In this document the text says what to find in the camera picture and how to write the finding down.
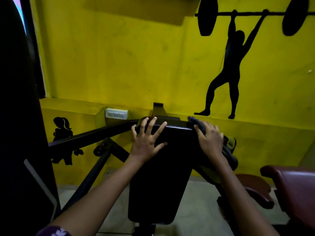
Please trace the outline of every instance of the tile floor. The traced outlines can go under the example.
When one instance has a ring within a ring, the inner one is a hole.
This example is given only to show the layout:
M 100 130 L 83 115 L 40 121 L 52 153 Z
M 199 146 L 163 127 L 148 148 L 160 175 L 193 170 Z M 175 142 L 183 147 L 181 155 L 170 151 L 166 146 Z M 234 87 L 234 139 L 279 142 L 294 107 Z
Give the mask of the tile floor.
M 59 187 L 61 207 L 70 199 L 75 188 Z M 108 217 L 101 226 L 98 236 L 109 236 L 110 233 L 123 233 L 115 235 L 131 234 L 135 224 L 128 219 L 128 195 L 127 187 L 120 195 Z M 175 220 L 170 225 L 158 225 L 156 236 L 233 236 L 233 233 L 223 219 L 216 202 L 219 193 L 215 186 L 203 182 L 203 179 L 191 177 L 188 181 L 183 198 L 179 205 Z M 275 201 L 272 210 L 265 210 L 258 206 L 262 213 L 272 224 L 286 224 L 289 217 L 281 211 L 274 192 L 271 197 Z

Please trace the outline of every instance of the maroon leather cushion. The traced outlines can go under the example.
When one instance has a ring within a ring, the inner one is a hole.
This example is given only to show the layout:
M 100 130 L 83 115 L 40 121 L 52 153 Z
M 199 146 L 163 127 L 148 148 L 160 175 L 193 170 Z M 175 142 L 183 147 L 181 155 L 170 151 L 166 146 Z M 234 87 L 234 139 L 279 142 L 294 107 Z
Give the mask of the maroon leather cushion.
M 315 230 L 315 171 L 301 167 L 264 166 L 260 172 L 273 179 L 279 201 L 288 216 Z
M 248 194 L 263 208 L 272 209 L 274 202 L 269 195 L 270 185 L 261 177 L 247 174 L 237 174 Z

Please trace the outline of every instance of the gray stripe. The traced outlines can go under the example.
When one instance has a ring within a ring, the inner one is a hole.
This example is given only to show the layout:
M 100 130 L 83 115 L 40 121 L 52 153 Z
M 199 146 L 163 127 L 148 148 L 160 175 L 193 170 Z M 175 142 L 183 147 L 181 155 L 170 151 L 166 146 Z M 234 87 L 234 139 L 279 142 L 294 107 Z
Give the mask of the gray stripe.
M 56 213 L 56 209 L 57 209 L 57 204 L 58 204 L 57 200 L 53 196 L 53 194 L 50 192 L 48 187 L 45 185 L 43 180 L 40 178 L 40 176 L 37 174 L 37 172 L 35 171 L 35 169 L 33 168 L 33 166 L 29 163 L 29 161 L 27 159 L 25 159 L 24 165 L 29 170 L 29 172 L 32 174 L 32 176 L 34 177 L 36 182 L 39 184 L 41 189 L 44 191 L 44 193 L 47 195 L 47 197 L 50 199 L 50 201 L 53 203 L 53 214 L 52 214 L 51 219 L 50 219 L 50 222 L 52 222 L 53 218 L 55 216 L 55 213 Z

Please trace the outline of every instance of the floral print sleeve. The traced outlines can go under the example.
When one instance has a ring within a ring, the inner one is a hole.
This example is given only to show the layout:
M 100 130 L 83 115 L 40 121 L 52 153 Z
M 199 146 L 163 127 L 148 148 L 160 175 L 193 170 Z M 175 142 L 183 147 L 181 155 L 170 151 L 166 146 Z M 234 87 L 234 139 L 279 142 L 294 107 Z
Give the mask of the floral print sleeve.
M 71 236 L 71 234 L 58 226 L 49 226 L 39 231 L 36 236 Z

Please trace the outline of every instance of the barbell bar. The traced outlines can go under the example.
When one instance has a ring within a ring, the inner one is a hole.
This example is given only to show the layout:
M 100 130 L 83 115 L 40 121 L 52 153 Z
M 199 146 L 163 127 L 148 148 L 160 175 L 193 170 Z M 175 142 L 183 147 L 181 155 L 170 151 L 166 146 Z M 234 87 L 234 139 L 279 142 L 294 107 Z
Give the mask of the barbell bar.
M 308 11 L 309 0 L 291 0 L 285 12 L 270 11 L 266 16 L 284 16 L 282 32 L 286 36 L 295 35 L 302 27 L 309 15 L 315 15 L 315 11 Z M 198 13 L 198 26 L 202 36 L 211 35 L 218 16 L 231 16 L 232 12 L 218 12 L 218 0 L 201 0 Z M 262 11 L 237 12 L 235 16 L 262 16 Z

